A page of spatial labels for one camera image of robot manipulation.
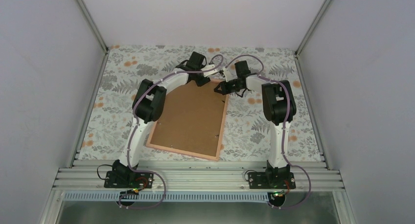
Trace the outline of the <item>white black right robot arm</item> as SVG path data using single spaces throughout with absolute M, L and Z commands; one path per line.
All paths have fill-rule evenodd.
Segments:
M 228 70 L 220 70 L 225 77 L 214 89 L 227 95 L 240 90 L 253 90 L 262 94 L 263 113 L 270 123 L 270 154 L 265 169 L 265 182 L 270 188 L 278 188 L 290 178 L 291 163 L 285 152 L 291 122 L 297 112 L 289 81 L 276 81 L 249 70 L 246 61 L 235 64 L 237 78 L 231 79 Z

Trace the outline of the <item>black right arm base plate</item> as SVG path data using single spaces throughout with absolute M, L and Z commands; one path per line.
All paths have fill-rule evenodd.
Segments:
M 250 171 L 246 175 L 250 189 L 296 189 L 293 173 L 268 176 L 265 172 Z

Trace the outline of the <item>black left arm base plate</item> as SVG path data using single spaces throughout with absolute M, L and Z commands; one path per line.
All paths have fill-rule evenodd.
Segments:
M 119 174 L 108 171 L 104 180 L 105 188 L 143 189 L 152 188 L 154 180 L 153 173 L 129 173 Z

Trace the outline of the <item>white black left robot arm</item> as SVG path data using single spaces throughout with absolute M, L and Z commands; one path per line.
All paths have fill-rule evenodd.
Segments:
M 178 64 L 165 77 L 141 81 L 133 101 L 133 122 L 127 144 L 119 159 L 113 163 L 106 181 L 116 179 L 116 183 L 123 187 L 130 187 L 136 182 L 134 167 L 138 165 L 139 147 L 143 145 L 153 123 L 161 117 L 167 94 L 190 81 L 202 86 L 210 81 L 210 75 L 218 71 L 213 62 L 203 64 L 205 60 L 204 55 L 193 52 L 188 60 Z

